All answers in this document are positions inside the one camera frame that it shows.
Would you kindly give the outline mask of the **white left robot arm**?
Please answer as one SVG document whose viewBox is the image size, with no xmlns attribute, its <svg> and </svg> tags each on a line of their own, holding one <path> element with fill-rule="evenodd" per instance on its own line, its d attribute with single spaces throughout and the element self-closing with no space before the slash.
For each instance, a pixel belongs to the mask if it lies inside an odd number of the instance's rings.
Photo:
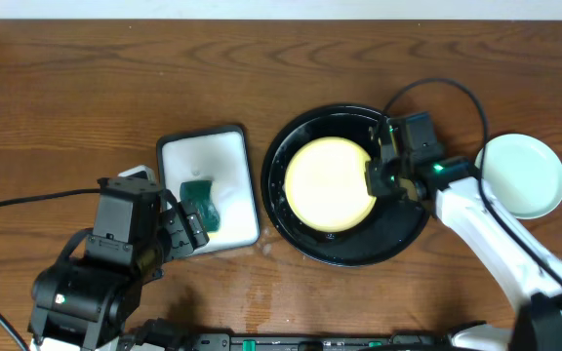
<svg viewBox="0 0 562 351">
<path fill-rule="evenodd" d="M 96 350 L 117 339 L 164 264 L 209 242 L 201 215 L 147 166 L 98 181 L 93 227 L 75 233 L 34 281 L 28 330 L 35 348 Z"/>
</svg>

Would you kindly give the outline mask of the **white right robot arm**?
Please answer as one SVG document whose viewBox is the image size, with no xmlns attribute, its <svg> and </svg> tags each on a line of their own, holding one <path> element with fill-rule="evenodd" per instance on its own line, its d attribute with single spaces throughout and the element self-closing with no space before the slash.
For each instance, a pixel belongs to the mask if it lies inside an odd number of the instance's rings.
<svg viewBox="0 0 562 351">
<path fill-rule="evenodd" d="M 509 330 L 473 323 L 432 349 L 562 350 L 562 260 L 506 210 L 480 169 L 464 156 L 446 156 L 425 113 L 382 118 L 370 141 L 379 151 L 366 164 L 369 193 L 415 202 L 454 231 L 516 312 Z"/>
</svg>

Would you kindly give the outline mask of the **yellow plate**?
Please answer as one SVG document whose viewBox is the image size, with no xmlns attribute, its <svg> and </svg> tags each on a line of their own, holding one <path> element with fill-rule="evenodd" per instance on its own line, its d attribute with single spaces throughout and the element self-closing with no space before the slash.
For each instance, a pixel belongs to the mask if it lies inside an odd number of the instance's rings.
<svg viewBox="0 0 562 351">
<path fill-rule="evenodd" d="M 342 232 L 359 224 L 376 203 L 365 179 L 369 160 L 364 148 L 343 137 L 321 137 L 303 146 L 284 179 L 294 215 L 322 232 Z"/>
</svg>

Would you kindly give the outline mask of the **light blue plate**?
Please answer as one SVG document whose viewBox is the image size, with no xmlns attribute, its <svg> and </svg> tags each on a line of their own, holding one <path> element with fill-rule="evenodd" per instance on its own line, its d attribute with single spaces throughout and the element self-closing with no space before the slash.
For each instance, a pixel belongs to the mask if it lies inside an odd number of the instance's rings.
<svg viewBox="0 0 562 351">
<path fill-rule="evenodd" d="M 542 141 L 521 134 L 497 136 L 475 166 L 505 208 L 519 219 L 548 215 L 562 202 L 562 162 Z"/>
</svg>

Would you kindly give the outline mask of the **green yellow sponge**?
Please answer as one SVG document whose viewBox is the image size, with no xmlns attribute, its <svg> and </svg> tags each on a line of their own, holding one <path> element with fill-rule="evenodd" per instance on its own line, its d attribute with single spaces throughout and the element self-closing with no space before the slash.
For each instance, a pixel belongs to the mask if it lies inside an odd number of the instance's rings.
<svg viewBox="0 0 562 351">
<path fill-rule="evenodd" d="M 212 201 L 212 184 L 207 179 L 192 180 L 182 183 L 180 187 L 181 200 L 194 206 L 207 232 L 217 232 L 221 227 L 219 211 Z"/>
</svg>

